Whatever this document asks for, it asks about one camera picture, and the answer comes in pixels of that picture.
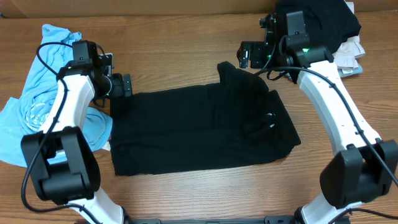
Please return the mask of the black polo shirt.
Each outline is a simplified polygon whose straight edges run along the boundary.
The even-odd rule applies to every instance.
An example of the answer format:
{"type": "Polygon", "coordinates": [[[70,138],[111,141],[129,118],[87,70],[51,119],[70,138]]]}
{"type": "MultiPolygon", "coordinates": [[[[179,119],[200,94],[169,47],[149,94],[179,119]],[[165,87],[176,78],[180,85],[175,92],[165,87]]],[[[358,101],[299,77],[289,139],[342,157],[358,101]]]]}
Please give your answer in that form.
{"type": "Polygon", "coordinates": [[[218,83],[111,101],[116,175],[266,164],[300,144],[278,92],[229,62],[217,69],[218,83]]]}

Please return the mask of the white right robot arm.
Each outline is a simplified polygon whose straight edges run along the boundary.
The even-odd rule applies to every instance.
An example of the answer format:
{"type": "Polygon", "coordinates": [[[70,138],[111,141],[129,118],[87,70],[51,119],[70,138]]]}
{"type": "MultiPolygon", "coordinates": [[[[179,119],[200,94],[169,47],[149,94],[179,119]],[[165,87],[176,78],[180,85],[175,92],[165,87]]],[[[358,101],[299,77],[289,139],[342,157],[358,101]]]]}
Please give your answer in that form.
{"type": "Polygon", "coordinates": [[[351,213],[397,183],[397,143],[382,140],[361,115],[331,52],[311,44],[303,12],[269,14],[259,25],[265,38],[241,43],[239,66],[258,74],[289,75],[312,102],[333,149],[333,159],[320,174],[320,193],[293,215],[268,216],[265,222],[348,223],[351,213]]]}

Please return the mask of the light blue t-shirt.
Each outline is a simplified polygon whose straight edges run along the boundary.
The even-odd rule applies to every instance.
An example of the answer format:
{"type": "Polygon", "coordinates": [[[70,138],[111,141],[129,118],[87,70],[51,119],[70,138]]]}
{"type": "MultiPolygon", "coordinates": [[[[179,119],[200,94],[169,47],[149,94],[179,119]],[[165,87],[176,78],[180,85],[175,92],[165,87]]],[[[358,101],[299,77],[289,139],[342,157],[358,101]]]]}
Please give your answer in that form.
{"type": "MultiPolygon", "coordinates": [[[[72,44],[82,39],[80,32],[72,33],[66,28],[50,24],[42,26],[42,43],[63,42],[72,44]]],[[[40,56],[53,70],[73,59],[72,49],[63,45],[48,45],[40,50],[40,56]]],[[[27,167],[21,140],[24,135],[35,134],[47,119],[57,94],[55,75],[35,57],[19,99],[10,97],[1,111],[1,161],[20,167],[27,167]]],[[[90,149],[110,150],[108,139],[113,120],[105,113],[89,107],[83,135],[90,149]]]]}

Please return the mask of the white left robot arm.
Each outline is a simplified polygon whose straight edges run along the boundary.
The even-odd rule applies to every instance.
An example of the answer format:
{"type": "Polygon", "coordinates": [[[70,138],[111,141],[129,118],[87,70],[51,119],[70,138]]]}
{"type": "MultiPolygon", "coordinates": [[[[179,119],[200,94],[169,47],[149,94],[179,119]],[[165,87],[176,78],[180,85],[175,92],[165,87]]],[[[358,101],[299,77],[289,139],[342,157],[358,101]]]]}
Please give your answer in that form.
{"type": "Polygon", "coordinates": [[[73,59],[55,74],[58,90],[48,118],[21,141],[27,164],[22,203],[32,212],[48,212],[29,205],[26,187],[32,181],[39,199],[56,204],[53,211],[70,208],[87,223],[132,223],[101,188],[98,163],[82,133],[89,104],[131,96],[131,76],[113,73],[112,54],[94,42],[80,40],[70,48],[73,59]]]}

